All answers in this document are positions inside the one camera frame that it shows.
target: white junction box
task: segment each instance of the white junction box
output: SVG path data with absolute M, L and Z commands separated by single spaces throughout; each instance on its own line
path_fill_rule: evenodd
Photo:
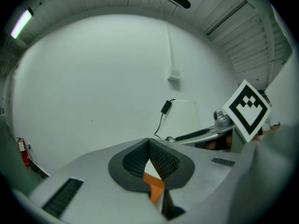
M 167 79 L 168 80 L 175 80 L 175 81 L 179 81 L 180 80 L 180 70 L 178 68 L 175 67 L 169 67 L 168 71 L 167 71 Z

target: wall outlet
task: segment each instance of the wall outlet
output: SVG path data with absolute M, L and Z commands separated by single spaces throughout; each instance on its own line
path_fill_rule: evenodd
M 174 68 L 172 66 L 169 67 L 168 73 L 167 73 L 167 79 L 168 80 L 179 81 L 180 80 L 180 75 L 181 75 L 181 72 L 178 68 Z

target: ventilation grille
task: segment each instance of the ventilation grille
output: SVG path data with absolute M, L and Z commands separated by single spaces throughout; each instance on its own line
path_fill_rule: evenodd
M 60 218 L 83 182 L 70 178 L 44 205 L 43 209 L 54 217 Z
M 149 147 L 147 143 L 141 145 L 133 152 L 127 154 L 122 164 L 124 168 L 135 177 L 143 178 L 145 166 L 150 158 Z
M 173 174 L 180 165 L 177 157 L 152 143 L 150 143 L 150 161 L 162 180 Z
M 219 164 L 222 164 L 225 166 L 229 166 L 229 167 L 232 167 L 235 164 L 234 161 L 221 159 L 221 158 L 213 158 L 212 162 L 216 162 L 216 163 L 219 163 Z

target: person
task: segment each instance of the person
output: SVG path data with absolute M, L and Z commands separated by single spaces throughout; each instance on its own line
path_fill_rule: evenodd
M 265 93 L 262 94 L 263 98 L 267 101 L 267 103 L 271 106 L 270 101 Z M 275 117 L 273 112 L 270 112 L 268 118 L 264 122 L 262 126 L 263 135 L 276 131 L 279 126 L 279 120 Z

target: black cable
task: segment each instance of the black cable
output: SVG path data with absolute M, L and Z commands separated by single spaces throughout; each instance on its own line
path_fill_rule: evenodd
M 160 126 L 161 126 L 161 122 L 162 122 L 163 115 L 164 115 L 164 114 L 162 113 L 161 118 L 160 118 L 159 127 L 158 127 L 158 129 L 156 130 L 156 132 L 154 133 L 154 135 L 157 136 L 159 139 L 161 139 L 161 138 L 160 138 L 158 135 L 156 135 L 156 133 L 159 131 L 159 128 L 160 128 Z

